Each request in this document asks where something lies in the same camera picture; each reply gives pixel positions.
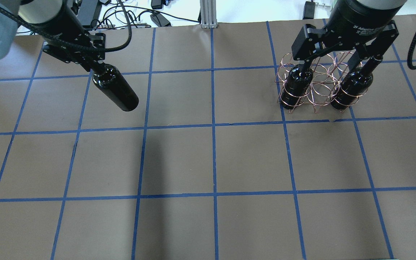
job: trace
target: wire bottle holder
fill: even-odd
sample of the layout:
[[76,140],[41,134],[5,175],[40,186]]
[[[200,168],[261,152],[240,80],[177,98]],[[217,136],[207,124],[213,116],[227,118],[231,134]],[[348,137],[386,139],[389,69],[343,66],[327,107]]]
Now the wire bottle holder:
[[[341,89],[341,82],[345,78],[346,74],[348,74],[348,60],[349,56],[353,54],[353,52],[350,51],[344,51],[341,53],[338,53],[336,57],[331,56],[330,54],[327,54],[327,57],[330,58],[330,63],[320,63],[320,59],[317,59],[316,63],[313,63],[311,66],[311,69],[314,73],[314,77],[312,79],[312,82],[310,83],[309,87],[307,88],[305,94],[300,97],[296,97],[285,89],[285,86],[287,84],[287,76],[290,70],[295,66],[295,64],[291,63],[292,61],[292,54],[287,53],[282,57],[282,60],[279,65],[279,69],[277,70],[277,81],[281,84],[281,90],[279,93],[279,98],[277,99],[277,103],[284,103],[286,105],[286,102],[282,100],[282,94],[284,92],[287,92],[287,94],[299,98],[299,101],[296,105],[289,105],[290,107],[293,107],[293,109],[290,109],[289,112],[292,113],[297,107],[304,105],[304,104],[311,104],[314,108],[314,112],[317,113],[321,107],[325,107],[326,105],[329,105],[330,102],[332,102],[335,99],[335,96],[337,95],[338,91]],[[356,104],[361,96],[363,96],[367,91],[363,92],[361,95],[353,96],[356,99],[354,102],[346,108],[351,107],[352,105]]]

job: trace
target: grid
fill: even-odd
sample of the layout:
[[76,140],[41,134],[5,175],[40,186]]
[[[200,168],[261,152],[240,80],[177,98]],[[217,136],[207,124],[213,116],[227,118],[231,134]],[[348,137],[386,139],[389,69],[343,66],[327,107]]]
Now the grid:
[[[123,127],[123,128],[102,128],[102,129],[82,129],[82,120],[83,115],[86,107],[86,101],[88,98],[88,90],[91,83],[91,75],[74,75],[74,76],[53,76],[53,77],[35,77],[36,69],[41,59],[41,52],[38,55],[38,59],[36,61],[35,69],[32,73],[31,78],[18,78],[18,79],[0,79],[0,81],[21,81],[21,80],[29,80],[30,83],[28,85],[28,89],[25,93],[25,97],[23,99],[22,106],[20,108],[20,112],[17,117],[17,122],[12,132],[0,132],[0,135],[9,135],[10,143],[7,148],[7,152],[4,157],[4,161],[1,166],[0,170],[0,182],[5,170],[5,164],[7,162],[7,158],[10,154],[10,150],[13,144],[13,140],[17,135],[49,135],[49,134],[67,134],[67,133],[75,133],[75,145],[73,147],[73,151],[71,152],[71,160],[68,168],[68,176],[66,178],[66,184],[64,189],[64,194],[62,197],[54,197],[54,198],[17,198],[17,199],[0,199],[0,202],[23,202],[23,201],[60,201],[61,202],[61,210],[58,218],[56,234],[54,238],[54,243],[52,247],[51,259],[55,258],[56,254],[56,246],[59,237],[59,232],[62,225],[62,217],[65,208],[66,201],[75,201],[75,200],[119,200],[119,199],[135,199],[136,200],[136,208],[135,208],[135,217],[134,217],[134,233],[133,233],[133,243],[131,246],[131,258],[134,260],[136,258],[136,247],[137,247],[137,234],[138,234],[138,226],[139,226],[139,213],[140,213],[140,202],[141,199],[156,199],[156,198],[187,198],[187,197],[212,197],[213,198],[213,223],[214,223],[214,256],[215,259],[218,260],[220,258],[219,255],[219,240],[218,240],[218,197],[220,196],[253,196],[253,195],[283,195],[289,194],[292,195],[294,198],[294,206],[295,206],[295,213],[296,213],[296,220],[298,226],[298,233],[299,233],[299,242],[301,245],[301,252],[302,258],[307,259],[306,255],[306,248],[305,248],[305,237],[303,235],[302,229],[302,218],[300,215],[300,207],[299,207],[299,194],[337,194],[337,193],[347,193],[347,192],[371,192],[373,194],[373,199],[376,205],[376,209],[378,212],[378,217],[380,219],[380,224],[382,227],[383,235],[386,241],[387,250],[391,259],[395,256],[393,254],[393,250],[391,249],[390,240],[388,237],[388,232],[385,227],[385,223],[383,220],[383,215],[381,212],[380,204],[378,202],[377,192],[380,191],[415,191],[416,186],[403,186],[403,187],[375,187],[369,163],[367,160],[367,156],[365,154],[365,149],[363,145],[363,140],[361,138],[358,122],[362,121],[382,121],[382,120],[413,120],[416,119],[416,116],[408,116],[408,117],[370,117],[370,118],[357,118],[355,117],[354,111],[351,108],[350,114],[351,118],[344,118],[340,120],[335,120],[335,122],[353,122],[355,132],[357,134],[358,143],[360,145],[360,151],[363,155],[363,162],[365,164],[365,169],[367,172],[367,177],[370,182],[370,188],[355,188],[355,189],[324,189],[324,190],[299,190],[295,184],[295,176],[294,176],[294,168],[293,168],[293,160],[291,154],[291,148],[289,143],[289,132],[287,127],[293,124],[309,124],[309,123],[328,123],[330,120],[287,120],[284,110],[281,109],[281,121],[269,121],[269,122],[241,122],[241,123],[216,123],[215,120],[215,71],[223,71],[223,70],[248,70],[248,69],[274,69],[275,73],[277,73],[278,65],[276,63],[276,53],[274,50],[274,43],[271,34],[271,29],[269,26],[269,22],[266,22],[266,27],[264,28],[267,30],[270,42],[270,49],[272,54],[272,62],[273,65],[270,66],[245,66],[245,67],[234,67],[234,68],[215,68],[215,50],[214,50],[214,42],[215,37],[213,36],[213,29],[210,31],[210,46],[211,46],[211,67],[207,69],[183,69],[183,70],[165,70],[165,71],[153,71],[153,54],[155,51],[155,35],[156,30],[153,29],[152,32],[152,49],[151,49],[151,57],[150,57],[150,67],[147,72],[130,72],[130,73],[123,73],[125,75],[129,74],[148,74],[148,87],[147,87],[147,102],[146,102],[146,112],[145,112],[145,123],[143,127]],[[393,50],[396,55],[396,61],[383,61],[385,64],[389,63],[397,63],[401,67],[403,71],[403,76],[409,86],[412,96],[416,102],[416,93],[412,87],[411,81],[403,68],[403,63],[405,60],[401,60],[399,54],[397,53],[396,47],[393,44]],[[200,125],[168,125],[168,126],[149,126],[148,125],[148,117],[149,117],[149,103],[150,103],[150,95],[151,95],[151,83],[152,83],[152,75],[154,74],[163,74],[163,73],[181,73],[181,72],[203,72],[209,71],[211,73],[211,114],[212,114],[212,123],[211,124],[200,124]],[[58,79],[58,78],[76,78],[76,77],[87,77],[87,87],[86,92],[84,93],[84,100],[81,108],[81,114],[79,117],[78,128],[76,130],[61,130],[61,131],[18,131],[18,125],[20,123],[23,110],[25,108],[25,104],[28,99],[28,95],[30,92],[31,85],[33,81],[38,79]],[[277,93],[280,91],[280,86],[277,83]],[[290,179],[292,184],[291,190],[283,190],[283,191],[238,191],[238,192],[219,192],[217,190],[217,174],[216,174],[216,127],[229,127],[229,126],[239,126],[239,125],[283,125],[283,133],[286,143],[287,149],[287,158],[289,162],[289,170],[290,170]],[[154,129],[174,129],[174,128],[211,128],[212,129],[212,145],[213,145],[213,191],[212,192],[204,192],[204,193],[184,193],[184,194],[157,194],[157,195],[144,195],[142,194],[142,179],[143,179],[143,170],[144,170],[144,159],[146,155],[146,141],[147,141],[147,130],[154,130]],[[138,181],[138,188],[137,188],[137,195],[129,195],[129,196],[67,196],[68,187],[70,182],[70,176],[72,173],[74,159],[76,154],[77,144],[80,138],[81,133],[85,132],[101,132],[101,131],[123,131],[123,130],[143,130],[143,138],[142,138],[142,152],[140,157],[140,170],[139,170],[139,181]]]

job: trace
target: silver metal cylinder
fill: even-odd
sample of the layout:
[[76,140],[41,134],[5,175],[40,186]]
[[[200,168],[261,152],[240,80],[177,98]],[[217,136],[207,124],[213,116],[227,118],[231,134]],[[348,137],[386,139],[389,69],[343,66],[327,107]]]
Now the silver metal cylinder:
[[33,0],[22,4],[18,15],[28,23],[45,23],[53,19],[62,7],[62,0]]
[[378,10],[389,10],[403,6],[407,0],[357,0],[359,3]]

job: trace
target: metal post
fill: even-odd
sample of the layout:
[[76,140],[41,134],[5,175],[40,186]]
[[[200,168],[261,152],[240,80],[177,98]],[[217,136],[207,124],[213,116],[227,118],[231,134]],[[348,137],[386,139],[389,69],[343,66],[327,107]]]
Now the metal post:
[[200,16],[202,28],[217,28],[216,0],[200,0]]

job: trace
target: metal frame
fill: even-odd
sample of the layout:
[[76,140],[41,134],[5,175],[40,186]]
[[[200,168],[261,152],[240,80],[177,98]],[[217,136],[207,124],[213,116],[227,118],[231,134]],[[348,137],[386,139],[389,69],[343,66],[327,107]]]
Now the metal frame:
[[201,27],[203,29],[217,28],[216,0],[200,0]]

